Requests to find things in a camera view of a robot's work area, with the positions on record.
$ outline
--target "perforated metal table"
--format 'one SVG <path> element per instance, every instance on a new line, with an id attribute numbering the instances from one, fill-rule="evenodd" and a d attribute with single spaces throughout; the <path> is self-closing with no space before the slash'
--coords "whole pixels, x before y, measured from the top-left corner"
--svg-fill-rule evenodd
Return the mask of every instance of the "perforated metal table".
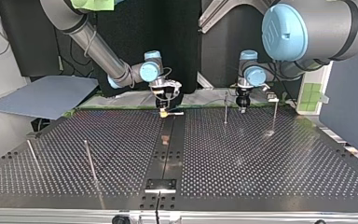
<path id="1" fill-rule="evenodd" d="M 0 160 L 0 208 L 358 213 L 358 159 L 290 109 L 83 110 Z M 89 166 L 84 140 L 95 164 Z M 150 194 L 150 180 L 175 180 Z"/>

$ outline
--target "vertical metal pin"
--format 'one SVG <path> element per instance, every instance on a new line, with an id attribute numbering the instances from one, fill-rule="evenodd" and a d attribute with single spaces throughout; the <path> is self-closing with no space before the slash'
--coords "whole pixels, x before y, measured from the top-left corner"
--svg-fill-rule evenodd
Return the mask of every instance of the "vertical metal pin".
<path id="1" fill-rule="evenodd" d="M 36 157 L 36 154 L 34 154 L 34 147 L 32 146 L 32 142 L 31 140 L 27 140 L 27 143 L 28 143 L 28 147 L 30 148 L 31 150 L 31 153 L 32 153 L 32 157 L 34 158 L 34 160 L 37 161 L 37 157 Z"/>
<path id="2" fill-rule="evenodd" d="M 87 156 L 89 157 L 89 166 L 91 167 L 92 175 L 94 177 L 94 180 L 97 181 L 98 179 L 97 179 L 97 174 L 95 173 L 95 169 L 94 169 L 94 162 L 92 161 L 92 157 L 91 157 L 89 141 L 84 140 L 84 147 L 86 148 Z"/>
<path id="3" fill-rule="evenodd" d="M 278 101 L 277 103 L 275 103 L 274 120 L 277 118 L 277 114 L 278 114 L 278 104 L 279 104 L 279 101 Z"/>
<path id="4" fill-rule="evenodd" d="M 227 124 L 227 113 L 228 113 L 228 92 L 226 92 L 226 97 L 225 97 L 225 108 L 226 108 L 226 112 L 225 112 L 225 124 Z"/>

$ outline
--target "blue joint cap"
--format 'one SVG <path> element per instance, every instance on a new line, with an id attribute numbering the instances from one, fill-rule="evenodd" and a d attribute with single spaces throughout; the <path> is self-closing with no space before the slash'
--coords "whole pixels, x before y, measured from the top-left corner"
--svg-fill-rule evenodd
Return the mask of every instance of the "blue joint cap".
<path id="1" fill-rule="evenodd" d="M 263 85 L 267 80 L 266 72 L 263 68 L 257 66 L 251 66 L 244 72 L 244 77 L 254 87 Z"/>
<path id="2" fill-rule="evenodd" d="M 121 89 L 122 88 L 122 87 L 118 86 L 118 84 L 116 84 L 116 82 L 111 77 L 107 77 L 107 81 L 109 82 L 110 86 L 113 89 Z"/>
<path id="3" fill-rule="evenodd" d="M 308 49 L 306 23 L 298 11 L 286 4 L 270 8 L 263 20 L 263 45 L 274 60 L 293 62 Z"/>
<path id="4" fill-rule="evenodd" d="M 145 53 L 145 60 L 154 58 L 161 58 L 161 54 L 158 50 L 152 50 Z"/>
<path id="5" fill-rule="evenodd" d="M 257 51 L 254 51 L 252 49 L 247 49 L 244 50 L 243 52 L 241 52 L 241 56 L 240 56 L 240 60 L 257 60 L 258 58 L 258 53 Z"/>
<path id="6" fill-rule="evenodd" d="M 146 82 L 152 82 L 160 75 L 160 69 L 158 64 L 153 62 L 147 62 L 142 64 L 140 71 L 141 78 Z"/>

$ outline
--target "gray wall panel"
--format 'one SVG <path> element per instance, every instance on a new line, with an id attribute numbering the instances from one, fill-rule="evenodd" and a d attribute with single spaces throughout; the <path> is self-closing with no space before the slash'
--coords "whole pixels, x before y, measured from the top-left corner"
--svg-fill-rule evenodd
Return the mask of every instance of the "gray wall panel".
<path id="1" fill-rule="evenodd" d="M 358 148 L 358 56 L 333 66 L 321 122 Z"/>

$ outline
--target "gray robot arm segment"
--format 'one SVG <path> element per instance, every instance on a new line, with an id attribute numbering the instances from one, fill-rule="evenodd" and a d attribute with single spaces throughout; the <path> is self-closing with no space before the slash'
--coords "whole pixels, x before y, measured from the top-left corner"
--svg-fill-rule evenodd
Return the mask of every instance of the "gray robot arm segment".
<path id="1" fill-rule="evenodd" d="M 72 8 L 66 0 L 40 0 L 46 15 L 57 29 L 71 36 L 109 76 L 115 88 L 130 86 L 139 77 L 132 77 L 129 66 L 109 48 L 94 27 L 87 14 Z"/>

